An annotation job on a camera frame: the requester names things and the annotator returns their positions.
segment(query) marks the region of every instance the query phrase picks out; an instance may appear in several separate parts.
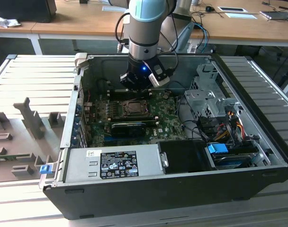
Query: blue latch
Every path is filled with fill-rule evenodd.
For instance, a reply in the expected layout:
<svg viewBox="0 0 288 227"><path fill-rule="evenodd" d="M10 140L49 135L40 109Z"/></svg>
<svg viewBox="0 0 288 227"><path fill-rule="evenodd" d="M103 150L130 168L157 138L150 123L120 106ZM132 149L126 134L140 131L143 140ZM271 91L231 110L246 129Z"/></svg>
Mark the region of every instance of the blue latch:
<svg viewBox="0 0 288 227"><path fill-rule="evenodd" d="M212 143L208 146L209 153L228 153L227 147L224 143Z"/></svg>
<svg viewBox="0 0 288 227"><path fill-rule="evenodd" d="M40 174L52 174L53 165L42 165L40 168Z"/></svg>

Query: desk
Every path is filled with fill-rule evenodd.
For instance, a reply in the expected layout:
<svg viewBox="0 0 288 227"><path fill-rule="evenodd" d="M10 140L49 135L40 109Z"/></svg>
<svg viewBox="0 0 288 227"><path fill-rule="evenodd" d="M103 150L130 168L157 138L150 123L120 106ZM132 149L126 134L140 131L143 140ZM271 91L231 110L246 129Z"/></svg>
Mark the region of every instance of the desk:
<svg viewBox="0 0 288 227"><path fill-rule="evenodd" d="M259 13L260 11L272 11L269 6L262 5L262 0L205 0L211 4L217 12L222 12L218 7L244 8L248 13ZM288 7L288 2L271 1L277 10L279 6ZM206 5L192 7L191 11L205 12ZM235 45L263 45L263 46L288 46L288 22L268 21L261 14L254 15L257 19L229 18L221 13L206 13L202 18L204 28L210 33L209 43L212 44L235 44ZM198 43L202 33L197 31L191 35L192 43Z"/></svg>
<svg viewBox="0 0 288 227"><path fill-rule="evenodd" d="M39 39L72 39L72 40L115 40L115 24L121 12L102 11L102 4L89 2L80 5L78 1L55 0L57 14L52 23L42 24L22 22L21 27L1 28L0 37L29 38L36 54L42 54ZM218 6L242 7L249 13L272 8L261 4L262 0L205 0L217 11ZM278 9L288 7L288 2L271 1ZM205 10L198 6L196 10ZM288 46L288 22L267 21L262 15L258 19L228 18L222 14L205 14L202 18L204 27L210 33L209 43L242 44L264 46ZM190 42L196 45L202 38L202 32L193 31Z"/></svg>

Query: electronic device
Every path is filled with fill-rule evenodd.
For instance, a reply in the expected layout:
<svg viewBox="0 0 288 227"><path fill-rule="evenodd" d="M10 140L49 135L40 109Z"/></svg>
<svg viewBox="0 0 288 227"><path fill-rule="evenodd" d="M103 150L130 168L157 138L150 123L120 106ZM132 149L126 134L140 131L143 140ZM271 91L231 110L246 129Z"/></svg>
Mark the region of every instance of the electronic device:
<svg viewBox="0 0 288 227"><path fill-rule="evenodd" d="M49 23L55 16L54 0L0 1L0 17L19 21Z"/></svg>
<svg viewBox="0 0 288 227"><path fill-rule="evenodd" d="M82 58L59 159L41 167L43 192L67 219L247 200L288 179L288 145L248 94L269 86L252 61L181 54L173 79L188 89L139 93L116 81L128 55Z"/></svg>
<svg viewBox="0 0 288 227"><path fill-rule="evenodd" d="M261 11L263 16L269 20L287 20L288 12Z"/></svg>

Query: robotic arm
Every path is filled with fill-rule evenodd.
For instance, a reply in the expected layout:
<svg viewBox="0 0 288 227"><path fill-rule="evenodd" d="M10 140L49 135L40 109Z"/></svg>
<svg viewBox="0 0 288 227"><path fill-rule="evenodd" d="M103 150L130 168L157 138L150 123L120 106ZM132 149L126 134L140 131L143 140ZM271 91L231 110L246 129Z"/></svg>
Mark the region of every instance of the robotic arm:
<svg viewBox="0 0 288 227"><path fill-rule="evenodd" d="M152 85L160 87L168 83L175 68L165 69L158 59L160 31L167 17L168 23L173 22L172 13L175 9L181 11L181 8L186 8L189 14L191 0L109 0L109 3L129 8L130 11L128 70L120 77L121 84L129 90L141 91ZM164 32L174 34L176 40L176 30L175 27L171 31L167 29Z"/></svg>

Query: power supply label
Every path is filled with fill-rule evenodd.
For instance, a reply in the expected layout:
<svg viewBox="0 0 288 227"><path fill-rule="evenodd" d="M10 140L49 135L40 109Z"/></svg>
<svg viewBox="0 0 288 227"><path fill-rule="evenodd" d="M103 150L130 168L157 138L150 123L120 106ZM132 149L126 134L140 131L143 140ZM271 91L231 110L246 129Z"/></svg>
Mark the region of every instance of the power supply label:
<svg viewBox="0 0 288 227"><path fill-rule="evenodd" d="M101 153L100 164L102 179L139 176L135 151Z"/></svg>

